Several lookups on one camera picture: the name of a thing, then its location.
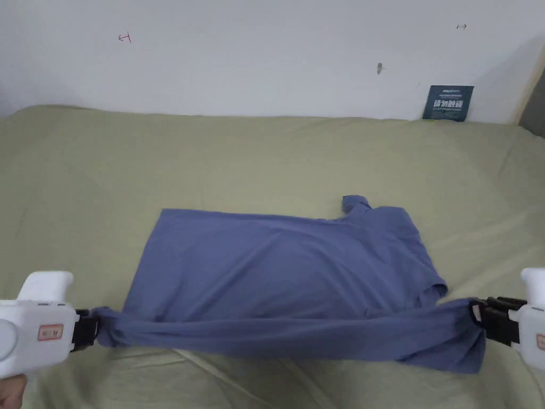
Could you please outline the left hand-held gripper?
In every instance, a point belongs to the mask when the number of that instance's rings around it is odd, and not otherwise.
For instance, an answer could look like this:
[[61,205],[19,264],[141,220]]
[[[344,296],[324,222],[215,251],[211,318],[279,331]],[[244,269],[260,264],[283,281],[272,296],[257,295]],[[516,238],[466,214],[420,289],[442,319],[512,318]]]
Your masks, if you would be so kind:
[[33,272],[16,299],[1,300],[1,378],[62,363],[94,344],[102,319],[66,301],[72,281],[66,271]]

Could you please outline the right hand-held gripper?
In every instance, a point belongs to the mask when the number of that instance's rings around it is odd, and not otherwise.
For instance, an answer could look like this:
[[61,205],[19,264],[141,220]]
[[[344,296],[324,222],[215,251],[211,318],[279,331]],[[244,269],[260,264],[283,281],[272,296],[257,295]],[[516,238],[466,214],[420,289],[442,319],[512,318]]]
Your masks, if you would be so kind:
[[544,362],[544,268],[521,272],[526,299],[471,299],[472,321],[486,337],[516,349],[525,362]]

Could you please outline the person's left hand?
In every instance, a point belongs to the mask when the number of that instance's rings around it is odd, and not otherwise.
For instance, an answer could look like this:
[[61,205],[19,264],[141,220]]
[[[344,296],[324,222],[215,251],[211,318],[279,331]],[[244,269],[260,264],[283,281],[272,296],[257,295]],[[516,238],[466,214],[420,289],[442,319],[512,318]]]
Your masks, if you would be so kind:
[[20,409],[22,407],[23,394],[28,383],[25,374],[3,378],[0,381],[1,409]]

